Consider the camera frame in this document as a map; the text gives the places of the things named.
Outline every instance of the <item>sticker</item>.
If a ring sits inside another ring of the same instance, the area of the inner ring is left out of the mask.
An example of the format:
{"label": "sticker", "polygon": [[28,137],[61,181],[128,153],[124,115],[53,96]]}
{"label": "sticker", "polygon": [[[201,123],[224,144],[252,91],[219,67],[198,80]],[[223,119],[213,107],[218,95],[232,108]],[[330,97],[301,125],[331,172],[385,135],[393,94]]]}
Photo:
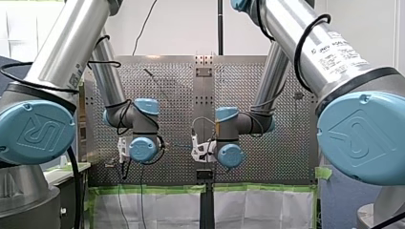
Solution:
{"label": "sticker", "polygon": [[76,89],[80,83],[81,76],[83,75],[83,67],[80,64],[75,65],[74,72],[69,79],[68,88]]}
{"label": "sticker", "polygon": [[318,45],[311,52],[323,73],[337,80],[350,67],[369,65],[340,33],[329,32],[331,40]]}

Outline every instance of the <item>pegboard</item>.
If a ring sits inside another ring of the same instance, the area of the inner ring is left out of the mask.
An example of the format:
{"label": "pegboard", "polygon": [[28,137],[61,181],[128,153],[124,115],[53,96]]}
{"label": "pegboard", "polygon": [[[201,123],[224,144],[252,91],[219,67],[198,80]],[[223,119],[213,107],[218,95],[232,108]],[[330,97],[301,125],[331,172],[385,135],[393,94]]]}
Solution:
{"label": "pegboard", "polygon": [[[194,160],[190,148],[190,123],[193,117],[194,56],[121,57],[119,69],[127,98],[155,98],[160,103],[159,134],[168,150],[161,161],[146,166],[144,183],[156,185],[195,184]],[[86,77],[88,154],[92,162],[92,186],[138,183],[140,165],[132,163],[128,178],[120,178],[117,163],[117,132],[102,121],[104,104],[92,77]]]}
{"label": "pegboard", "polygon": [[[196,163],[190,155],[190,125],[196,113],[201,112],[197,111],[201,107],[193,105],[195,90],[203,87],[213,95],[213,104],[205,107],[207,114],[220,106],[238,106],[241,111],[248,111],[266,57],[214,57],[213,63],[209,63],[213,80],[204,80],[210,85],[195,83],[196,69],[202,66],[195,56],[122,56],[117,60],[122,63],[119,73],[127,98],[150,97],[160,102],[160,134],[168,143],[168,151],[159,163],[145,168],[143,182],[186,185],[197,182]],[[102,121],[104,104],[91,73],[85,76],[85,90],[87,153],[92,162],[90,185],[139,183],[140,166],[136,163],[131,165],[128,179],[120,179],[116,129]],[[305,94],[302,100],[293,98],[297,92]],[[218,165],[216,181],[310,184],[317,158],[315,132],[310,124],[313,101],[290,72],[278,101],[276,131],[263,138],[241,136],[247,154],[245,162],[229,173]]]}

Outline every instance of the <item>black cable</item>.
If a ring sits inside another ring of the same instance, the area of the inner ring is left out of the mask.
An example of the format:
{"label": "black cable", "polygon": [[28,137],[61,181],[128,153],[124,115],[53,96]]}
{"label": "black cable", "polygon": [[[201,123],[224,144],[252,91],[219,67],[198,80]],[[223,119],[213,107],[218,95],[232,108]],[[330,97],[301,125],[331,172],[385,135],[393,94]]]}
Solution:
{"label": "black cable", "polygon": [[134,107],[137,108],[137,110],[138,110],[143,116],[145,116],[146,118],[148,118],[149,121],[151,121],[152,123],[154,123],[155,126],[156,126],[156,128],[157,128],[158,130],[160,129],[159,123],[158,123],[157,121],[155,121],[152,117],[150,117],[148,114],[146,114],[145,112],[143,112],[139,107],[137,107],[137,106],[134,106]]}
{"label": "black cable", "polygon": [[121,171],[122,171],[122,179],[123,179],[123,180],[127,179],[127,177],[128,177],[128,173],[129,173],[129,168],[130,168],[130,166],[131,166],[131,162],[132,162],[132,159],[129,158],[129,162],[128,162],[128,164],[127,164],[127,168],[126,168],[126,170],[125,170],[125,173],[123,173],[123,168],[124,168],[124,164],[125,164],[125,163],[122,163],[122,169],[121,169]]}
{"label": "black cable", "polygon": [[[110,40],[110,35],[103,35],[100,38],[98,38],[95,48],[105,39]],[[114,61],[114,60],[109,60],[109,61],[89,60],[87,62],[87,67],[89,67],[90,70],[93,70],[92,67],[90,66],[90,64],[111,64],[114,68],[120,68],[122,66],[121,63],[119,63],[118,61]]]}
{"label": "black cable", "polygon": [[101,36],[100,38],[98,38],[95,47],[97,47],[98,44],[101,43],[101,42],[102,42],[103,40],[105,40],[105,39],[110,40],[110,35],[103,35],[103,36]]}
{"label": "black cable", "polygon": [[97,60],[89,60],[87,62],[87,67],[89,67],[90,70],[93,68],[90,66],[90,64],[111,64],[114,68],[120,68],[122,66],[121,63],[115,60],[109,60],[109,61],[97,61]]}
{"label": "black cable", "polygon": [[382,229],[382,228],[388,227],[388,226],[390,226],[390,225],[392,225],[392,224],[394,224],[394,223],[396,223],[396,222],[398,222],[398,221],[400,221],[402,219],[405,219],[405,212],[403,212],[403,213],[401,213],[399,215],[396,215],[396,216],[394,216],[394,217],[392,217],[390,219],[387,219],[387,220],[381,222],[380,224],[372,227],[371,229]]}
{"label": "black cable", "polygon": [[139,35],[138,35],[138,37],[137,37],[137,41],[135,42],[135,47],[134,47],[134,51],[132,52],[132,55],[135,55],[135,52],[137,51],[139,39],[140,39],[140,37],[141,37],[142,34],[143,34],[143,30],[145,30],[146,23],[148,22],[149,17],[151,16],[152,10],[153,10],[153,8],[155,7],[155,5],[156,5],[157,2],[158,2],[158,0],[155,0],[155,1],[153,2],[151,9],[149,10],[148,15],[146,16],[146,19],[145,19],[145,21],[143,22],[142,30],[140,30],[140,33],[139,33]]}
{"label": "black cable", "polygon": [[[86,183],[88,179],[89,173],[87,171],[83,172],[83,192],[81,196],[81,216],[84,217],[84,198],[86,198]],[[84,228],[84,219],[81,221],[81,226]]]}
{"label": "black cable", "polygon": [[140,179],[139,179],[139,185],[140,185],[140,212],[142,214],[143,229],[146,229],[145,215],[143,214],[143,187],[142,187],[143,174],[145,173],[145,166],[143,164],[141,164],[140,166],[141,166]]}
{"label": "black cable", "polygon": [[310,23],[307,28],[304,30],[303,35],[301,36],[297,48],[295,49],[295,55],[294,55],[294,70],[295,70],[295,76],[297,77],[298,81],[300,82],[301,86],[307,90],[308,92],[312,93],[312,90],[308,86],[308,84],[305,82],[304,78],[302,77],[302,72],[301,72],[301,53],[303,51],[304,43],[307,40],[308,36],[312,32],[313,28],[318,26],[321,23],[327,22],[330,23],[331,17],[329,14],[322,14],[318,18],[316,18],[312,23]]}
{"label": "black cable", "polygon": [[127,229],[129,229],[129,223],[128,223],[128,219],[125,217],[124,210],[123,210],[123,208],[122,208],[122,203],[121,203],[121,192],[120,192],[120,190],[121,190],[121,185],[119,184],[119,185],[118,185],[118,202],[119,202],[119,208],[120,208],[120,210],[121,210],[121,214],[122,214],[122,216],[124,217],[124,220],[125,220],[125,223],[126,223]]}
{"label": "black cable", "polygon": [[132,159],[130,158],[127,168],[126,168],[126,172],[125,172],[125,161],[122,162],[121,164],[121,183],[118,185],[118,202],[119,202],[119,209],[121,210],[121,214],[125,220],[127,229],[129,229],[129,223],[128,223],[128,219],[125,217],[124,214],[124,210],[122,208],[122,203],[121,203],[121,195],[120,195],[120,189],[121,189],[121,185],[122,185],[122,181],[125,180],[128,177],[128,171],[129,171],[129,167],[131,165],[131,161]]}
{"label": "black cable", "polygon": [[161,158],[164,156],[164,154],[166,153],[166,144],[164,143],[163,137],[158,135],[158,139],[160,140],[160,145],[161,145],[160,146],[160,151],[161,151],[160,156],[152,162],[141,163],[142,165],[154,165],[154,164],[158,163],[161,160]]}
{"label": "black cable", "polygon": [[273,42],[273,41],[275,41],[274,37],[272,37],[268,34],[268,32],[265,29],[265,26],[263,25],[263,22],[262,22],[262,15],[260,14],[260,1],[261,0],[256,0],[257,21],[259,23],[260,30],[265,35],[265,37],[267,37],[270,40],[270,42]]}
{"label": "black cable", "polygon": [[[125,125],[124,125],[124,123],[123,123],[123,119],[124,119],[124,117],[126,116],[128,110],[129,110],[129,108],[130,108],[131,105],[132,105],[132,100],[131,100],[131,99],[127,99],[125,102],[128,103],[128,105],[126,106],[125,109],[122,109],[122,110],[121,110],[121,113],[119,114],[119,122],[118,122],[118,125],[117,125],[117,135],[124,135],[125,133],[127,133],[127,132],[129,131],[129,128],[126,128],[126,127],[125,127]],[[119,131],[119,128],[126,128],[126,129],[125,129],[125,131],[120,132],[120,131]]]}
{"label": "black cable", "polygon": [[33,88],[37,88],[37,89],[46,89],[46,90],[51,90],[51,91],[55,91],[55,92],[62,92],[62,93],[71,93],[71,94],[78,94],[78,90],[74,90],[74,89],[61,89],[61,88],[56,88],[56,87],[50,87],[50,86],[45,86],[45,85],[41,85],[41,84],[35,84],[35,83],[31,83],[28,81],[25,81],[23,79],[19,79],[18,77],[12,75],[11,73],[6,72],[6,69],[9,68],[14,68],[14,67],[21,67],[21,66],[29,66],[32,65],[32,62],[21,62],[21,63],[11,63],[11,64],[5,64],[3,66],[0,67],[0,73],[3,74],[5,77],[16,81],[20,84],[24,84]]}
{"label": "black cable", "polygon": [[170,106],[175,107],[175,106],[173,106],[173,103],[171,102],[169,96],[164,92],[163,88],[158,83],[158,80],[156,80],[155,76],[151,72],[149,72],[149,70],[147,70],[147,69],[143,69],[143,70],[151,77],[151,79],[155,82],[155,84],[158,85],[160,92],[166,97],[166,100],[170,104]]}
{"label": "black cable", "polygon": [[75,153],[72,146],[68,149],[69,160],[72,163],[72,170],[74,172],[75,180],[75,229],[80,228],[81,221],[81,184],[80,184],[80,173],[78,172],[77,161],[75,159]]}

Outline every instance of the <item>white paper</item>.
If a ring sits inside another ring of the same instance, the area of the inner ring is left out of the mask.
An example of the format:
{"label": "white paper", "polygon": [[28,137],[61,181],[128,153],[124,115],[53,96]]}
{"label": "white paper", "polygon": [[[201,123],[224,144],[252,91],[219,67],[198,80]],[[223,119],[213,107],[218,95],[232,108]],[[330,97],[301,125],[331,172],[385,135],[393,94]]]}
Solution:
{"label": "white paper", "polygon": [[16,3],[7,9],[9,40],[36,40],[36,14],[33,4]]}
{"label": "white paper", "polygon": [[245,216],[246,192],[218,192],[214,194],[217,222],[242,220]]}
{"label": "white paper", "polygon": [[157,195],[156,202],[158,221],[196,221],[200,218],[200,194]]}
{"label": "white paper", "polygon": [[9,39],[9,32],[7,29],[7,14],[6,10],[1,9],[5,3],[0,3],[0,39]]}
{"label": "white paper", "polygon": [[19,61],[33,61],[38,54],[36,40],[10,41],[10,57]]}
{"label": "white paper", "polygon": [[0,39],[0,55],[10,58],[10,46],[8,40]]}
{"label": "white paper", "polygon": [[62,11],[63,2],[38,2],[37,3],[37,27],[38,49],[45,43],[57,17]]}
{"label": "white paper", "polygon": [[283,193],[248,190],[245,217],[251,219],[281,219]]}
{"label": "white paper", "polygon": [[313,193],[284,192],[281,229],[312,228]]}

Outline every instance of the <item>green tape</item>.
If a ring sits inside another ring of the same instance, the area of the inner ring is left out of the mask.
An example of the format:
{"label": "green tape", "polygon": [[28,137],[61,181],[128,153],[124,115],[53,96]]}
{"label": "green tape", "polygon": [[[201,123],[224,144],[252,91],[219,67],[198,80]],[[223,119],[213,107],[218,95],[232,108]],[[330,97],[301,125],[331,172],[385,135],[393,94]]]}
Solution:
{"label": "green tape", "polygon": [[316,185],[282,185],[282,184],[261,184],[261,183],[242,183],[242,184],[215,184],[215,192],[236,192],[246,190],[263,190],[277,192],[311,193],[316,189]]}
{"label": "green tape", "polygon": [[[117,195],[118,186],[95,187],[90,188],[95,195]],[[205,190],[204,185],[184,185],[184,186],[148,186],[142,185],[122,185],[120,192],[122,194],[155,194],[155,195],[174,195],[174,194],[199,194]]]}
{"label": "green tape", "polygon": [[319,179],[328,180],[331,176],[331,169],[326,167],[316,167],[315,168],[315,177]]}
{"label": "green tape", "polygon": [[95,205],[96,205],[96,197],[98,193],[94,189],[89,189],[89,200],[87,201],[87,205],[89,207],[89,222],[90,228],[95,228]]}

